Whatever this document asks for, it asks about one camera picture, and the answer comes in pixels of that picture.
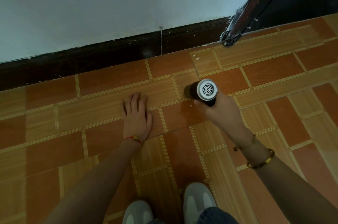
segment circular grille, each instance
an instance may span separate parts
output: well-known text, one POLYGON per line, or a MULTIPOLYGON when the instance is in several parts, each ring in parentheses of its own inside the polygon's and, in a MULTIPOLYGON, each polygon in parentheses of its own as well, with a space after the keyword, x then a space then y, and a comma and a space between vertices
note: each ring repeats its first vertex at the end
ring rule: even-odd
POLYGON ((210 96, 214 92, 214 86, 207 83, 203 86, 202 91, 206 96, 210 96))

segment dark brown baseboard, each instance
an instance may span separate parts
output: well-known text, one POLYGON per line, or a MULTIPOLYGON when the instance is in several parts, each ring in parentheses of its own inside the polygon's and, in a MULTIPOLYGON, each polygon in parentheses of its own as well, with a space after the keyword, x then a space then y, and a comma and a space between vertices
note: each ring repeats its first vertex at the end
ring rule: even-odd
POLYGON ((231 17, 0 64, 0 91, 89 72, 220 40, 231 17))

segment forearm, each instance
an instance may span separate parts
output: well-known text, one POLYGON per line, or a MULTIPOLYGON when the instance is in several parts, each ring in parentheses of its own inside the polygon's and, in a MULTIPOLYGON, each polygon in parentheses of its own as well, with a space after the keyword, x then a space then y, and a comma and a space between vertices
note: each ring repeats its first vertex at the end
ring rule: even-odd
MULTIPOLYGON (((244 141, 249 143, 253 135, 247 133, 247 136, 250 137, 244 141)), ((251 166, 264 162, 271 155, 259 141, 242 153, 251 166)), ((255 171, 291 223, 337 222, 338 210, 277 156, 255 171)))
POLYGON ((124 141, 65 194, 44 223, 102 223, 125 170, 139 147, 136 141, 124 141))

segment hand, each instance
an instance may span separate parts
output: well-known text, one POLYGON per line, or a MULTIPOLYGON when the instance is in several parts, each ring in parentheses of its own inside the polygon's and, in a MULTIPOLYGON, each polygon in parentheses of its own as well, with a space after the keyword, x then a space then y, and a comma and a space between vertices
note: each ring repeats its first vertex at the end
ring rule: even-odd
POLYGON ((145 110, 147 96, 143 96, 137 105, 140 93, 131 94, 127 101, 122 101, 123 136, 124 138, 137 135, 143 143, 151 130, 152 114, 145 110))
POLYGON ((251 143, 252 133, 245 127, 239 108, 232 97, 219 90, 214 106, 209 107, 199 100, 194 100, 194 103, 237 146, 245 147, 251 143))

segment bangle bracelet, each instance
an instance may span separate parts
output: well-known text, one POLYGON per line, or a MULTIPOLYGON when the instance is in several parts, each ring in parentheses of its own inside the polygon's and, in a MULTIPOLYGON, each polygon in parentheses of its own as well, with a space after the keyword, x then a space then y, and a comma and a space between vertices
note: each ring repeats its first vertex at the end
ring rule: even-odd
POLYGON ((139 142, 139 143, 142 145, 142 142, 141 142, 141 140, 139 139, 139 136, 138 136, 138 135, 131 136, 131 137, 127 137, 127 138, 125 138, 124 140, 129 139, 129 138, 131 138, 131 139, 134 140, 134 141, 139 142))
POLYGON ((271 148, 268 148, 268 150, 271 152, 271 156, 267 160, 265 160, 264 162, 262 162, 262 163, 260 163, 259 165, 256 165, 256 166, 251 166, 249 162, 247 162, 246 165, 251 169, 258 169, 258 168, 261 168, 264 165, 268 164, 275 155, 274 150, 272 150, 271 148))
POLYGON ((246 147, 234 146, 234 151, 235 151, 235 152, 237 152, 238 150, 243 151, 243 149, 246 149, 246 148, 250 147, 250 146, 251 146, 252 144, 254 144, 254 143, 256 143, 256 136, 255 136, 255 134, 254 134, 253 137, 252 137, 252 140, 251 140, 251 144, 250 144, 250 145, 248 145, 248 146, 246 146, 246 147))

